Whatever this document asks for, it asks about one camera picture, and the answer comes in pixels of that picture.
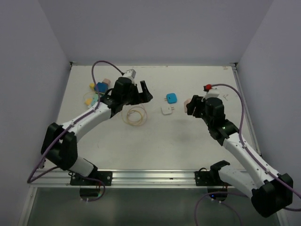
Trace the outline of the pink cube socket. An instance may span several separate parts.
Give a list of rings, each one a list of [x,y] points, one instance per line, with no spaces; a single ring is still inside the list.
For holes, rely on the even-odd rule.
[[[187,104],[189,104],[191,102],[191,99],[187,99],[185,102],[184,102],[184,112],[187,113],[188,111],[188,108],[187,108]]]

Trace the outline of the light blue plug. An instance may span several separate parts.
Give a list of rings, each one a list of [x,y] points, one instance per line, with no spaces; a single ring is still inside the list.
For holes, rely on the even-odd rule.
[[[168,93],[165,97],[165,100],[169,103],[169,104],[175,104],[177,103],[177,96],[175,93]]]

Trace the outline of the teal plug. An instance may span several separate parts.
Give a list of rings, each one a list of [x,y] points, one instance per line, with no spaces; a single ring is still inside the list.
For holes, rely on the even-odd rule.
[[[93,99],[92,102],[91,102],[91,105],[93,106],[97,102],[98,102],[98,99]]]

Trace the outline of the yellow plug with cable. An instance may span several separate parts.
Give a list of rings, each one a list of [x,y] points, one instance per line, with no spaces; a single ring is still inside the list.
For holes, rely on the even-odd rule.
[[[86,104],[87,106],[89,106],[89,105],[91,105],[92,101],[93,101],[93,100],[92,100],[91,98],[88,98],[88,99],[85,100],[85,104]]]

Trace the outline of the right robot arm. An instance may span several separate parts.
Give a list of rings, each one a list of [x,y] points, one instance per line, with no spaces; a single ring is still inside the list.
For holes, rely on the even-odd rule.
[[[239,129],[225,118],[224,105],[217,97],[194,95],[186,105],[187,114],[201,118],[210,136],[228,150],[248,175],[234,169],[227,161],[210,167],[210,181],[230,184],[250,198],[255,210],[267,218],[293,202],[293,179],[268,165],[239,134]]]

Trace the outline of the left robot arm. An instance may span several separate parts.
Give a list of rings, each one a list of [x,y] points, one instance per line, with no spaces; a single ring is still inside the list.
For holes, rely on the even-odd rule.
[[[148,103],[153,96],[148,91],[145,81],[141,81],[142,92],[138,91],[133,79],[119,77],[110,94],[100,97],[88,111],[62,125],[49,125],[41,154],[62,170],[69,170],[81,175],[87,185],[98,179],[97,167],[78,155],[77,143],[98,124],[112,118],[125,105]]]

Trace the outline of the dark blue cube socket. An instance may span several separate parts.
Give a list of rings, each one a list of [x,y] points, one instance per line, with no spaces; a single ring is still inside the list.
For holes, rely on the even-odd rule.
[[[98,82],[95,87],[94,91],[98,91],[100,93],[105,93],[109,89],[109,85],[107,83]]]

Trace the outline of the green plug on blue cube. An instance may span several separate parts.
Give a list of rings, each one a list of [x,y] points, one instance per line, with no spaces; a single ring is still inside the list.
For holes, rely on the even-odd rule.
[[[93,95],[93,100],[97,102],[97,101],[98,101],[98,99],[99,99],[100,97],[102,97],[102,95],[101,95],[101,94],[100,94],[100,95],[98,95],[98,94],[94,94],[94,95]]]

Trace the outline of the yellow plug on blue cube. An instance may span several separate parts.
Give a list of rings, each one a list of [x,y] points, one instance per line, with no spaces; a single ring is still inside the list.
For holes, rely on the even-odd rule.
[[[94,85],[93,83],[90,83],[90,84],[89,84],[89,87],[90,87],[92,90],[94,90],[95,85]]]

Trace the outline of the aluminium right rail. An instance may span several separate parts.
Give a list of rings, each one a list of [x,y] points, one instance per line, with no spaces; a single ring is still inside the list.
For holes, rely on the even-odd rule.
[[[242,85],[241,85],[241,82],[240,82],[240,77],[239,77],[239,74],[238,74],[237,65],[238,65],[237,62],[236,63],[230,63],[230,66],[232,68],[232,71],[233,71],[233,74],[234,74],[234,77],[235,77],[235,81],[236,81],[238,91],[240,92],[240,94],[243,98],[243,101],[244,101],[245,119],[246,119],[246,123],[248,125],[248,130],[249,130],[250,137],[251,137],[251,140],[252,140],[253,148],[259,154],[259,156],[262,156],[262,154],[260,152],[260,148],[258,146],[258,141],[257,141],[257,138],[256,138],[256,134],[254,132],[254,128],[253,128],[252,120],[251,120],[251,117],[250,117],[250,113],[248,111],[248,107],[247,107],[247,104],[246,104],[246,99],[245,99],[245,95],[243,93]]]

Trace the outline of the aluminium rail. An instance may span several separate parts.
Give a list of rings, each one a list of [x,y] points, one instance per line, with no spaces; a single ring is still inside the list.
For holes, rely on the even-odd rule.
[[[245,95],[243,93],[242,85],[241,85],[241,82],[240,82],[240,77],[239,77],[239,74],[238,74],[237,65],[238,65],[237,62],[236,63],[230,63],[230,66],[232,68],[232,71],[233,71],[233,74],[234,74],[234,77],[235,77],[235,81],[236,81],[238,91],[240,92],[240,94],[243,98],[243,101],[244,101],[245,119],[246,119],[246,123],[248,125],[248,130],[249,130],[250,137],[251,137],[251,140],[252,140],[253,148],[259,154],[259,156],[262,156],[262,154],[260,152],[260,148],[258,146],[258,141],[257,141],[257,138],[256,138],[256,134],[254,132],[254,128],[253,128],[252,120],[251,120],[251,117],[250,117],[250,113],[248,111],[248,107],[247,107],[247,104],[246,104],[246,99],[245,99]]]
[[[112,188],[195,188],[222,187],[196,177],[192,170],[101,170],[100,180]],[[73,173],[53,170],[30,183],[34,187],[94,187],[95,183]]]

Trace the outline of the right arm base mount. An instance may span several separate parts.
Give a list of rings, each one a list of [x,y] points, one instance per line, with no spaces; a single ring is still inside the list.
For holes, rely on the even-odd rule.
[[[201,168],[194,172],[196,186],[223,186],[224,182],[219,176],[222,167],[230,165],[229,162],[222,160],[210,166],[209,170]]]

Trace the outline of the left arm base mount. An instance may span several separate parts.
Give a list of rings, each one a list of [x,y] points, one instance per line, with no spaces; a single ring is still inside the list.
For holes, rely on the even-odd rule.
[[[95,171],[89,177],[84,177],[75,172],[69,172],[71,177],[70,185],[72,186],[97,186],[101,181],[105,186],[110,186],[112,183],[112,171]]]

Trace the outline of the aluminium front rail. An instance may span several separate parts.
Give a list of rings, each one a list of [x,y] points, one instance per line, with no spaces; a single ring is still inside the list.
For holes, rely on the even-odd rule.
[[[100,180],[112,188],[195,188],[222,187],[196,177],[192,170],[101,170]],[[34,187],[94,187],[95,183],[73,173],[53,170],[30,183]]]

